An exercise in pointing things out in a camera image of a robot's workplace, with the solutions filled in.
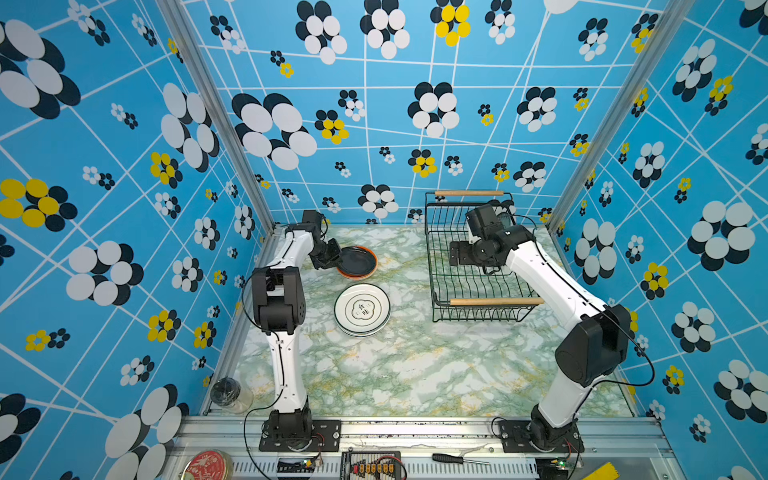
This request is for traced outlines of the black wire dish rack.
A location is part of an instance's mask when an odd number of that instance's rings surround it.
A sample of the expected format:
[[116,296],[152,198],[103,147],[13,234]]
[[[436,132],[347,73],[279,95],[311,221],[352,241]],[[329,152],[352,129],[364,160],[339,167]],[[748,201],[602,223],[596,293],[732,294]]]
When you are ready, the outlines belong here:
[[432,321],[522,321],[543,300],[507,266],[495,235],[516,223],[512,194],[425,194]]

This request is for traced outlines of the white plate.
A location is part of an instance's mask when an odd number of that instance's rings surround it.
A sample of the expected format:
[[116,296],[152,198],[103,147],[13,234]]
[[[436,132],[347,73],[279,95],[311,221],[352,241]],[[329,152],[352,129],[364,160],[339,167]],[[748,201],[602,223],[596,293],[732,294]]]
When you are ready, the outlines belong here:
[[376,334],[388,323],[391,303],[379,286],[360,283],[343,290],[334,303],[334,317],[340,330],[350,336]]

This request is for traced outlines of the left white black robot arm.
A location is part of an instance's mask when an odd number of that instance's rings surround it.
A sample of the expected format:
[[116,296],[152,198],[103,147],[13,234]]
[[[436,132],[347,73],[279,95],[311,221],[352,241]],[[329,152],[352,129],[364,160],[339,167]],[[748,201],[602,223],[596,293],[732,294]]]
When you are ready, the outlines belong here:
[[307,259],[316,270],[339,265],[339,244],[328,240],[326,232],[323,214],[304,211],[299,223],[284,227],[272,258],[250,276],[250,321],[265,334],[273,362],[276,398],[268,407],[266,430],[275,440],[312,437],[311,410],[299,361],[299,331],[307,313],[301,265]]

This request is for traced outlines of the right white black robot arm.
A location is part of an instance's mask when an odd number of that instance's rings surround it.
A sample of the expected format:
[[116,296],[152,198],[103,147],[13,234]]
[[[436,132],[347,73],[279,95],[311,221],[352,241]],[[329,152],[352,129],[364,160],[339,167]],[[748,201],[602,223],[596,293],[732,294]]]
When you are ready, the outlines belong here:
[[555,379],[534,406],[529,424],[531,442],[549,450],[574,427],[592,389],[609,383],[609,376],[626,360],[630,314],[579,285],[508,213],[487,203],[465,218],[470,239],[451,244],[451,263],[511,270],[532,287],[566,330],[555,350]]

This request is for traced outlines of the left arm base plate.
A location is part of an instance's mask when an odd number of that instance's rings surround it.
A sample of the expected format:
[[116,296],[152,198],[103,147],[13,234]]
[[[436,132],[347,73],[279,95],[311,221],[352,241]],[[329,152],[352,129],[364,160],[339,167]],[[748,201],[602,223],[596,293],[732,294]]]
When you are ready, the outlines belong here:
[[340,420],[307,421],[280,416],[263,423],[258,450],[279,453],[338,452],[341,433]]

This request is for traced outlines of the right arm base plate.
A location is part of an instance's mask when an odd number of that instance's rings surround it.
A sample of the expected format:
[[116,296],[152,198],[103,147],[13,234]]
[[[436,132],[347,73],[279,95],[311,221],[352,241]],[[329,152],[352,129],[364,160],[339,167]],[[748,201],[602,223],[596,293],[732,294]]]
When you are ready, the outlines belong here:
[[501,420],[495,423],[493,431],[500,439],[505,453],[584,452],[581,435],[573,422],[560,428],[552,428],[546,422]]

